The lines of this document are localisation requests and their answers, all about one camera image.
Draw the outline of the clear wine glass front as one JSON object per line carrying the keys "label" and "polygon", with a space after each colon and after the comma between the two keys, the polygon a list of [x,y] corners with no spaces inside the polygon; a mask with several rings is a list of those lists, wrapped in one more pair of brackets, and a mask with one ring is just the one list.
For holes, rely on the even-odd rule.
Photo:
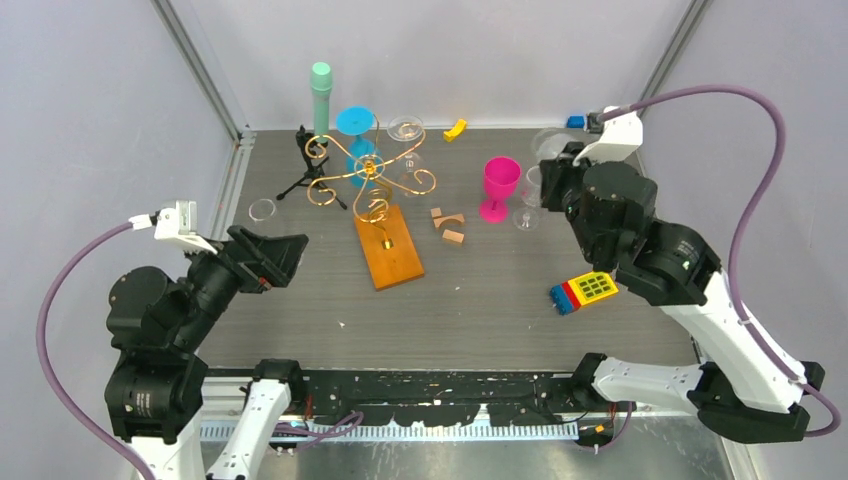
{"label": "clear wine glass front", "polygon": [[520,189],[523,206],[513,213],[513,223],[519,230],[535,230],[541,222],[541,185],[540,166],[535,165],[524,174]]}

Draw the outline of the pink plastic wine glass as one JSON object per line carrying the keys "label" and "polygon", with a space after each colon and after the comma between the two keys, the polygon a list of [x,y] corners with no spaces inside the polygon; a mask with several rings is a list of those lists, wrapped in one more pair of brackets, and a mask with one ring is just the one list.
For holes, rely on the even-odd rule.
{"label": "pink plastic wine glass", "polygon": [[495,224],[506,220],[507,200],[516,190],[521,175],[521,166],[511,157],[494,157],[485,164],[482,185],[486,199],[479,207],[484,221]]}

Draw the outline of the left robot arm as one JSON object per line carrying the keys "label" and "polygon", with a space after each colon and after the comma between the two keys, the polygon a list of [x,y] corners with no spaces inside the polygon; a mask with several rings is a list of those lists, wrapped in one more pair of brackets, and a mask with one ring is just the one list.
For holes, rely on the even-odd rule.
{"label": "left robot arm", "polygon": [[199,347],[237,294],[287,287],[309,242],[305,234],[267,237],[238,225],[228,234],[188,254],[183,277],[139,267],[109,293],[106,326],[120,355],[104,398],[113,434],[140,479],[252,479],[279,417],[305,405],[299,362],[261,360],[235,431],[204,466],[200,413],[209,367]]}

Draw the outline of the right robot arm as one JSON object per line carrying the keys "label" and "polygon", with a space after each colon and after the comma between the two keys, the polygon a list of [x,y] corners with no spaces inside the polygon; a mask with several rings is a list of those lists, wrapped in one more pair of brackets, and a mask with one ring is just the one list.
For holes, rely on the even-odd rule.
{"label": "right robot arm", "polygon": [[824,380],[823,367],[782,351],[750,313],[732,303],[728,272],[690,227],[659,219],[657,184],[624,162],[579,158],[569,143],[539,164],[541,204],[561,212],[585,260],[682,326],[704,362],[660,366],[588,353],[571,378],[584,410],[639,402],[695,416],[737,443],[798,442],[808,437],[801,399]]}

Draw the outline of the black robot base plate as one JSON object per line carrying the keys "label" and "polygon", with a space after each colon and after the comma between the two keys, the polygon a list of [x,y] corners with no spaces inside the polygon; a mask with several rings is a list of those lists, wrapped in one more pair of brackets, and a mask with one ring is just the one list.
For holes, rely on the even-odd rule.
{"label": "black robot base plate", "polygon": [[353,412],[365,426],[467,426],[485,414],[493,426],[546,426],[587,413],[633,408],[611,403],[568,373],[529,371],[306,370],[286,414],[330,426]]}

